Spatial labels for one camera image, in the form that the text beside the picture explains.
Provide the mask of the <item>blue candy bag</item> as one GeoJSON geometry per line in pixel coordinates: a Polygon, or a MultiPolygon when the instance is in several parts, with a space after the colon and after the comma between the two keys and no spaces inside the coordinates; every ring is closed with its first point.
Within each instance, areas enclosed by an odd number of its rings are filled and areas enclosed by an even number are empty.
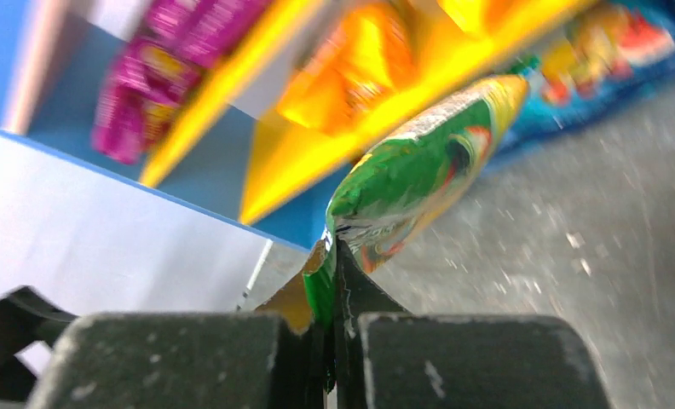
{"type": "Polygon", "coordinates": [[[505,155],[576,130],[675,78],[675,1],[600,1],[517,56],[530,84],[505,155]]]}

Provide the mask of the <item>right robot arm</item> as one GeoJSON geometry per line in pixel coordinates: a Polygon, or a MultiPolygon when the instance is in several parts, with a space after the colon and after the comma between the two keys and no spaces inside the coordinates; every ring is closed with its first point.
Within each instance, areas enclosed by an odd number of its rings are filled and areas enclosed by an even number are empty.
{"type": "Polygon", "coordinates": [[[585,343],[546,315],[407,312],[343,242],[251,313],[79,318],[0,298],[0,408],[607,408],[585,343]]]}

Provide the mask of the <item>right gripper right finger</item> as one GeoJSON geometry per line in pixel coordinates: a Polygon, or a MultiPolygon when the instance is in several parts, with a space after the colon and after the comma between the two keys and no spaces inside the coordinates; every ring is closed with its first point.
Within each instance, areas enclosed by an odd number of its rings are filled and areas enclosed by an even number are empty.
{"type": "Polygon", "coordinates": [[[541,314],[411,314],[336,244],[341,408],[607,408],[583,339],[541,314]]]}

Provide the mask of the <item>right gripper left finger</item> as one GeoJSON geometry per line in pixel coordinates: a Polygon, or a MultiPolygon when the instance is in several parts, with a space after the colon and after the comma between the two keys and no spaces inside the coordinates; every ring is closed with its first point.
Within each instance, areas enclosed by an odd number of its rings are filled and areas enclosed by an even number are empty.
{"type": "Polygon", "coordinates": [[[57,339],[30,408],[304,408],[311,339],[257,305],[306,262],[274,245],[237,313],[101,313],[57,339]]]}

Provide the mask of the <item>green candy bag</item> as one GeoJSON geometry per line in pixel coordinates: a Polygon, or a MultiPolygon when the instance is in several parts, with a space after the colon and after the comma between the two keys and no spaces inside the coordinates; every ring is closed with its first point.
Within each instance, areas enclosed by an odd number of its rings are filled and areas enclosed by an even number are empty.
{"type": "Polygon", "coordinates": [[[302,276],[314,320],[332,319],[337,243],[369,274],[457,201],[515,123],[530,85],[481,79],[410,118],[365,153],[337,186],[302,276]]]}

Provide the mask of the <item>purple candy bag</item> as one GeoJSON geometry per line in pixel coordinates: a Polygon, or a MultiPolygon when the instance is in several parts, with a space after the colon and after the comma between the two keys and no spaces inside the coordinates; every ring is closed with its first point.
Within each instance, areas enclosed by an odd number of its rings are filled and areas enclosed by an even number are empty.
{"type": "Polygon", "coordinates": [[[133,164],[160,141],[208,70],[224,62],[269,1],[154,1],[137,34],[111,64],[91,143],[133,164]]]}

